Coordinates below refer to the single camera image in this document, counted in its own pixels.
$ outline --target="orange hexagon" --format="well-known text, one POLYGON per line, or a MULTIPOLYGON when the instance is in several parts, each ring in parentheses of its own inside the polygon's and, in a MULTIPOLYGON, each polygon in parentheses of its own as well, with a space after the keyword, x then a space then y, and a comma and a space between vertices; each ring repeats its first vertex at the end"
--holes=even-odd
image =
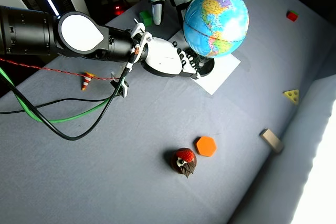
POLYGON ((216 142, 212 137, 202 136, 196 142, 196 148, 200 155, 211 157, 217 150, 216 142))

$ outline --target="twisted red wire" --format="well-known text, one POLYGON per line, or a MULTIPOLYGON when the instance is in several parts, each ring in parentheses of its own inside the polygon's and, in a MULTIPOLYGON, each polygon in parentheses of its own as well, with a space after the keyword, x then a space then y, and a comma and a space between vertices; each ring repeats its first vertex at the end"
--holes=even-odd
MULTIPOLYGON (((0 58, 0 61, 4 61, 4 62, 8 62, 14 65, 18 65, 18 66, 22 66, 22 67, 27 67, 27 68, 37 68, 37 69, 44 69, 44 70, 50 70, 50 71, 55 71, 55 72, 59 72, 59 73, 67 73, 67 74, 72 74, 74 76, 81 76, 81 77, 85 77, 85 74, 80 74, 80 73, 72 73, 72 72, 68 72, 68 71, 64 71, 64 70, 59 70, 59 69, 55 69, 55 68, 45 68, 45 67, 38 67, 38 66, 32 66, 32 65, 27 65, 27 64, 23 64, 23 63, 16 63, 14 61, 11 60, 5 60, 0 58)), ((111 81, 111 80, 117 80, 119 78, 99 78, 99 77, 91 77, 91 79, 96 79, 96 80, 102 80, 102 81, 111 81)))

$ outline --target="sheet of paper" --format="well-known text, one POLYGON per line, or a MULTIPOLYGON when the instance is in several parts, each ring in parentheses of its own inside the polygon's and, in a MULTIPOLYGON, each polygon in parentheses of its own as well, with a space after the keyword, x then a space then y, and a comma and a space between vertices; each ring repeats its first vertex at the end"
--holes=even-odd
MULTIPOLYGON (((182 50, 185 50, 189 47, 181 30, 178 31, 169 41, 176 41, 177 47, 181 48, 182 50)), ((215 67, 211 73, 194 81, 210 95, 213 95, 223 84, 223 82, 230 76, 230 74, 238 67, 239 64, 240 60, 231 54, 224 57, 215 58, 215 67)))

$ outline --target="black globe base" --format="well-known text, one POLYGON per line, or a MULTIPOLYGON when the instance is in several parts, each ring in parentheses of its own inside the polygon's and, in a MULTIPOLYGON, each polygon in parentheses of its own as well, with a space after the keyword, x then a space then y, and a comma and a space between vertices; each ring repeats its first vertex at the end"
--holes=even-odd
POLYGON ((185 50, 185 53, 194 58, 193 61, 197 65, 198 72, 201 77, 207 76, 214 69, 215 67, 214 58, 207 58, 200 56, 197 53, 195 53, 195 51, 191 48, 185 50))

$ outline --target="thin black wire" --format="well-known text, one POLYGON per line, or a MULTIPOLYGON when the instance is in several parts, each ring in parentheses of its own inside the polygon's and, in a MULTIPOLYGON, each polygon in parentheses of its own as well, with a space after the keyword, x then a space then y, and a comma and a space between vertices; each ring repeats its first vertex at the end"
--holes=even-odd
POLYGON ((13 85, 11 84, 10 81, 8 81, 2 74, 0 74, 0 79, 10 88, 10 90, 13 91, 13 93, 19 97, 25 104, 26 106, 49 128, 51 129, 54 133, 56 133, 57 135, 59 135, 60 137, 69 140, 69 141, 76 141, 81 139, 82 137, 86 136, 87 134, 89 134, 99 123, 99 121, 102 119, 102 117, 104 116, 107 108, 109 107, 109 105, 111 104, 113 98, 116 96, 116 94, 118 93, 124 79, 125 76, 129 73, 130 69, 128 68, 124 68, 124 71, 119 79, 118 82, 118 86, 116 87, 116 89, 114 90, 113 94, 108 98, 108 102, 105 105, 104 109, 102 110, 102 112, 100 113, 99 117, 97 118, 97 120, 93 123, 93 125, 86 130, 84 133, 78 135, 78 136, 68 136, 66 134, 64 134, 63 132, 59 131, 52 123, 50 123, 35 107, 34 105, 31 104, 31 102, 29 102, 27 100, 27 98, 13 85))
MULTIPOLYGON (((63 99, 59 99, 59 100, 55 100, 52 102, 47 102, 47 103, 43 103, 40 105, 35 106, 35 108, 39 109, 45 106, 49 106, 58 102, 63 102, 63 101, 81 101, 81 102, 102 102, 102 101, 106 101, 109 97, 106 97, 104 99, 99 99, 99 100, 90 100, 90 99, 81 99, 81 98, 63 98, 63 99)), ((15 113, 22 113, 25 112, 24 110, 14 110, 14 111, 0 111, 0 114, 15 114, 15 113)))

